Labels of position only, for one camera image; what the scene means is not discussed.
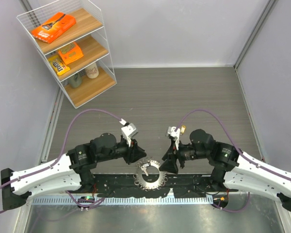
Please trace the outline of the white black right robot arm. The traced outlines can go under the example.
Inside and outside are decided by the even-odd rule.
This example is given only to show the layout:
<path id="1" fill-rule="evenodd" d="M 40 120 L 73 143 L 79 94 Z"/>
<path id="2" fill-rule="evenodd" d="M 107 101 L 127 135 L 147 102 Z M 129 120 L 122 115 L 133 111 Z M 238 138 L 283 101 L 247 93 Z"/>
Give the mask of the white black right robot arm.
<path id="1" fill-rule="evenodd" d="M 171 145 L 162 158 L 160 171 L 177 174 L 186 161 L 207 159 L 213 166 L 210 176 L 213 190 L 254 193 L 280 202 L 291 212 L 291 172 L 258 160 L 234 145 L 215 141 L 202 129 L 190 133 L 189 144 L 183 144 L 180 135 L 180 129 L 168 129 Z"/>

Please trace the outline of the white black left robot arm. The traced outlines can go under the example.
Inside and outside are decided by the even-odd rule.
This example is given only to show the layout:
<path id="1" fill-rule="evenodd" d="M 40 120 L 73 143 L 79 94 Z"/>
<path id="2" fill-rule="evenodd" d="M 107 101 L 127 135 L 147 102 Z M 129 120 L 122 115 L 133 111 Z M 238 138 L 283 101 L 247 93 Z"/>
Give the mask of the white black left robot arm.
<path id="1" fill-rule="evenodd" d="M 127 142 L 122 137 L 117 142 L 113 134 L 104 133 L 59 159 L 23 171 L 6 168 L 0 172 L 2 208 L 16 209 L 35 197 L 61 191 L 89 193 L 96 183 L 91 171 L 98 163 L 122 158 L 129 165 L 144 157 L 135 139 Z"/>

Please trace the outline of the silver key black head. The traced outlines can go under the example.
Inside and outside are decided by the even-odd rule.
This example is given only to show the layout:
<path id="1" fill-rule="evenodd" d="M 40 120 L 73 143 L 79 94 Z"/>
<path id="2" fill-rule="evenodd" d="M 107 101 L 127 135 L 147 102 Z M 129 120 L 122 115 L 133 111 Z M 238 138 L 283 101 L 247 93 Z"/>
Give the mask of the silver key black head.
<path id="1" fill-rule="evenodd" d="M 149 166 L 151 166 L 150 162 L 146 162 L 140 166 L 141 171 L 143 171 L 146 176 L 148 176 L 147 168 Z"/>

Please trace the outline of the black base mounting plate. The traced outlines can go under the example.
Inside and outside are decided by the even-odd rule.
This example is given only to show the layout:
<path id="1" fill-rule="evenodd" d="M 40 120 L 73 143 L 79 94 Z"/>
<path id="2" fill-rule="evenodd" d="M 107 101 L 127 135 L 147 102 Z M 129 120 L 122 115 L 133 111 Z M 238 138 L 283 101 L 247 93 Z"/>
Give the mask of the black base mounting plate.
<path id="1" fill-rule="evenodd" d="M 133 174 L 94 174 L 92 184 L 82 188 L 81 193 L 94 193 L 107 198 L 165 198 L 173 191 L 175 198 L 205 197 L 206 194 L 226 192 L 227 188 L 216 187 L 209 174 L 168 174 L 165 183 L 154 190 L 143 189 Z"/>

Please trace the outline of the white patterned cup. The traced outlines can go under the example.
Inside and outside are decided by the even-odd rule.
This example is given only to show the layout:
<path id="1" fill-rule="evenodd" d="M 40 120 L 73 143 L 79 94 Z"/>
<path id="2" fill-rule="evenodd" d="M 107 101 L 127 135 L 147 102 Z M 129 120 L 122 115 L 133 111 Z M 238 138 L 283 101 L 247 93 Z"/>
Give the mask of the white patterned cup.
<path id="1" fill-rule="evenodd" d="M 85 68 L 85 73 L 88 78 L 95 79 L 99 75 L 99 70 L 96 63 L 92 63 L 91 65 Z"/>

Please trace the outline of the grey green cup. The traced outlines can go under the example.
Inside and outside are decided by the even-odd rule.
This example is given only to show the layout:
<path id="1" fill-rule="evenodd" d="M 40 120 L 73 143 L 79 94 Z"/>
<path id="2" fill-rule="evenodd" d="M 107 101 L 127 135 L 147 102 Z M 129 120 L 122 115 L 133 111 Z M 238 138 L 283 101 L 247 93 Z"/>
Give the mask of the grey green cup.
<path id="1" fill-rule="evenodd" d="M 82 83 L 82 77 L 79 73 L 68 78 L 68 83 L 72 88 L 78 88 Z"/>

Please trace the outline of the yellow candy bag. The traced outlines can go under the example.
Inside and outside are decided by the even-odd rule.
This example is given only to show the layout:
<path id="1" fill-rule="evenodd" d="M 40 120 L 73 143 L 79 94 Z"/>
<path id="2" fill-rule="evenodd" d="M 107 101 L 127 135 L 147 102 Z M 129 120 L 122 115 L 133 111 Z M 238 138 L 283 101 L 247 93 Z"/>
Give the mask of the yellow candy bag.
<path id="1" fill-rule="evenodd" d="M 48 62 L 50 63 L 51 67 L 54 69 L 55 73 L 58 76 L 61 76 L 70 70 L 70 67 L 68 67 L 62 61 L 62 59 L 59 55 L 54 55 L 54 56 L 49 57 Z"/>

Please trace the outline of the small orange candy bag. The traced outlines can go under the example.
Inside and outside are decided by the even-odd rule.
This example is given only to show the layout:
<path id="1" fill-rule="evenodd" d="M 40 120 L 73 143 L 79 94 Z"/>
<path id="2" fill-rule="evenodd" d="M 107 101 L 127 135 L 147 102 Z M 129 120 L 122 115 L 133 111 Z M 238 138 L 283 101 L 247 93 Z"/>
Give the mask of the small orange candy bag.
<path id="1" fill-rule="evenodd" d="M 60 48 L 57 52 L 66 65 L 84 56 L 81 48 L 76 42 L 67 44 L 66 46 Z"/>

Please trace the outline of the large orange candy bag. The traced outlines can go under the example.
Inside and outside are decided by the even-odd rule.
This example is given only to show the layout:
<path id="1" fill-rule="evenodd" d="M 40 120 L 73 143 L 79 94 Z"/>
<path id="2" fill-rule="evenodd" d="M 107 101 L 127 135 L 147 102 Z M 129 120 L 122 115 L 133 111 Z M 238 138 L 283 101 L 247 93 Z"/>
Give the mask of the large orange candy bag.
<path id="1" fill-rule="evenodd" d="M 50 44 L 75 24 L 76 19 L 73 16 L 58 12 L 33 29 L 31 34 L 34 38 Z"/>

